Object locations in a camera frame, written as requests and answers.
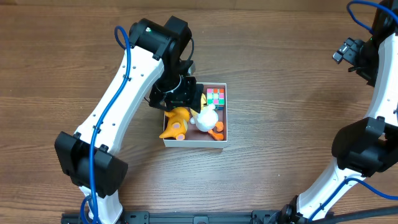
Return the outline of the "multicoloured puzzle cube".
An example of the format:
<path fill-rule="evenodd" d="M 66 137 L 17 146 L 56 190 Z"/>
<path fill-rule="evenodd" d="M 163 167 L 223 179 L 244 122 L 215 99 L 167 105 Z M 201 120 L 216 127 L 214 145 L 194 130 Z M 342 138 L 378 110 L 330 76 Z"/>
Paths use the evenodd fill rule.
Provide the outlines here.
<path fill-rule="evenodd" d="M 224 88 L 208 88 L 206 90 L 207 105 L 215 105 L 217 110 L 223 110 L 226 104 Z"/>

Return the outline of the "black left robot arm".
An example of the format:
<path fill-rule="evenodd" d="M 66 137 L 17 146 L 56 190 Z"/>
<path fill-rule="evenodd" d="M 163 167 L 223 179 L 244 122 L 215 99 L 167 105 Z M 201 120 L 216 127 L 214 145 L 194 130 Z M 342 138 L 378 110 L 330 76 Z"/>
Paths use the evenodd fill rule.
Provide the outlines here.
<path fill-rule="evenodd" d="M 193 60 L 181 58 L 185 47 L 193 44 L 185 21 L 173 16 L 161 26 L 142 19 L 129 30 L 117 26 L 114 36 L 124 51 L 115 77 L 76 131 L 62 132 L 55 140 L 63 173 L 85 196 L 79 213 L 64 214 L 62 223 L 124 221 L 118 190 L 128 165 L 117 154 L 145 97 L 151 107 L 162 111 L 201 110 L 203 85 L 193 76 Z"/>

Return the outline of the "white plush duck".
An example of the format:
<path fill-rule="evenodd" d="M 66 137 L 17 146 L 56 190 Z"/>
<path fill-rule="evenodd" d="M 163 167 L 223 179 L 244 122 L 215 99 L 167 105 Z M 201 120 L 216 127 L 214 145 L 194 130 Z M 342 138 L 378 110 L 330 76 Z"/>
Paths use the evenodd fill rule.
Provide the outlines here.
<path fill-rule="evenodd" d="M 194 124 L 201 132 L 210 134 L 216 141 L 224 140 L 224 123 L 219 120 L 215 105 L 207 105 L 206 96 L 201 96 L 201 112 L 190 109 L 192 117 L 190 123 Z"/>

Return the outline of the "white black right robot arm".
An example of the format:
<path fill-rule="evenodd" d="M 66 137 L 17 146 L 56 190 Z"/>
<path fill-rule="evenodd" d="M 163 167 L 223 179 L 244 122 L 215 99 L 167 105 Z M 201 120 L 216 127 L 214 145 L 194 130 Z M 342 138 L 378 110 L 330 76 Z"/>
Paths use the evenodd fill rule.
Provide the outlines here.
<path fill-rule="evenodd" d="M 364 181 L 397 163 L 397 1 L 359 4 L 376 8 L 372 26 L 356 21 L 371 37 L 367 41 L 346 39 L 333 60 L 350 63 L 348 71 L 356 72 L 374 88 L 371 103 L 363 119 L 338 131 L 329 165 L 309 189 L 285 205 L 278 223 L 338 223 L 397 213 L 397 207 L 338 216 L 329 212 L 356 184 L 382 198 L 397 200 Z"/>

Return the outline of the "orange toy dinosaur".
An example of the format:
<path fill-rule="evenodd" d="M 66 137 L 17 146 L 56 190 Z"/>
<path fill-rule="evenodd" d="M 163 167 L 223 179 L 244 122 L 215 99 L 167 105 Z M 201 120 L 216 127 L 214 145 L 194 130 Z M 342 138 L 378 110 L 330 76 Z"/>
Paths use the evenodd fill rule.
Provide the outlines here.
<path fill-rule="evenodd" d="M 162 139 L 174 138 L 182 141 L 185 139 L 185 134 L 188 130 L 188 121 L 190 119 L 190 112 L 184 107 L 177 107 L 171 111 L 165 111 L 164 115 L 169 119 L 166 129 L 159 136 Z"/>

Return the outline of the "white box pink interior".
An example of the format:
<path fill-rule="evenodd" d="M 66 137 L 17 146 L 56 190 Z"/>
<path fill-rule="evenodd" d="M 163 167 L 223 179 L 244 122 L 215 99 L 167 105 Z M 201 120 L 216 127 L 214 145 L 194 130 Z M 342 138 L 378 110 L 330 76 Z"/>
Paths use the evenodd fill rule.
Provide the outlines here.
<path fill-rule="evenodd" d="M 164 115 L 166 147 L 224 148 L 228 142 L 227 85 L 202 83 L 200 112 L 176 108 Z"/>

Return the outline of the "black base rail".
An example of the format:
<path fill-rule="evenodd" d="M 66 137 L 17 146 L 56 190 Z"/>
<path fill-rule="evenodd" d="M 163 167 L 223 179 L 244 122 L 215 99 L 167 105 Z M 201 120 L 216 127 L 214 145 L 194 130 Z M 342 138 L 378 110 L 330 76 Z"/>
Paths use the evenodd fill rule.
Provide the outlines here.
<path fill-rule="evenodd" d="M 120 224 L 264 224 L 282 223 L 278 210 L 221 213 L 151 213 L 122 212 Z"/>

